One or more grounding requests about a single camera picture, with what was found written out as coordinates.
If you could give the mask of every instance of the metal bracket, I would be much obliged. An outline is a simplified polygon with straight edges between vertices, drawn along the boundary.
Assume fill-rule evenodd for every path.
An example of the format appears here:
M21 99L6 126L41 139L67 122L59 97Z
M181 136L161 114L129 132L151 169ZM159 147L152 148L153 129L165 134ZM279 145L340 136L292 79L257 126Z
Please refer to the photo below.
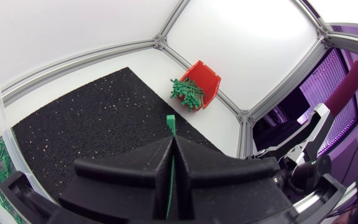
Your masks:
M330 41L327 37L323 38L321 40L321 43L323 43L323 45L325 46L326 49L330 49L331 47L333 47L332 43L330 43Z
M240 124L244 122L244 118L243 118L242 114L237 114L236 118L237 118L237 120L239 121Z
M164 49L163 45L168 45L167 36L163 36L159 34L154 37L154 40L157 42L154 46L155 49L163 50Z
M322 36L327 34L327 31L324 27L317 28L317 39L320 39Z
M249 110L241 110L241 114L252 127L256 123L256 119L249 113Z
M256 119L250 114L248 115L247 122L253 127L256 123Z
M159 42L159 43L154 45L154 48L157 49L157 50L163 50L164 46L162 44L160 44L160 42Z

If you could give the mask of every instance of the aluminum frame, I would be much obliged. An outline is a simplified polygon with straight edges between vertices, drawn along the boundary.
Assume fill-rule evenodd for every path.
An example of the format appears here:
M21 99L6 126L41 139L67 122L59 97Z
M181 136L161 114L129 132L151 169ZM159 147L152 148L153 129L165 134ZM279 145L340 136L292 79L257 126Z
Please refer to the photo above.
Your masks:
M358 35L343 32L328 32L325 36L332 47L358 54Z
M55 63L42 67L34 72L25 75L25 78L4 87L2 90L5 106L15 102L18 98L28 92L47 84L48 82L62 77L92 64L104 60L130 54L140 50L156 48L162 50L172 60L176 61L184 69L191 67L181 55L171 49L167 44L167 34L186 8L190 0L179 0L174 10L164 23L160 32L154 39L131 42L126 44L105 47L83 54L75 55ZM296 67L271 91L262 101L251 108L243 111L236 106L221 90L218 91L217 99L223 103L240 122L239 146L237 157L245 158L252 154L252 127L255 122L269 112L276 104L284 99L303 79L310 73L318 61L323 57L330 47L338 47L350 50L358 54L358 35L333 32L332 28L315 14L310 5L301 0L294 0L300 9L306 14L310 21L317 28L318 40L306 55L299 61Z

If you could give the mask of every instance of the speckled mat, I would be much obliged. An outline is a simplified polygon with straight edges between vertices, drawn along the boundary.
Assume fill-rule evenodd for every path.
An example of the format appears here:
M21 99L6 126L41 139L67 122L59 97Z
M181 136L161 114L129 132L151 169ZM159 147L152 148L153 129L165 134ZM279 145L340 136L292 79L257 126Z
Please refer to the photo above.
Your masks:
M33 173L57 200L74 178L76 158L118 156L167 137L168 114L178 135L218 150L129 68L67 93L13 130Z

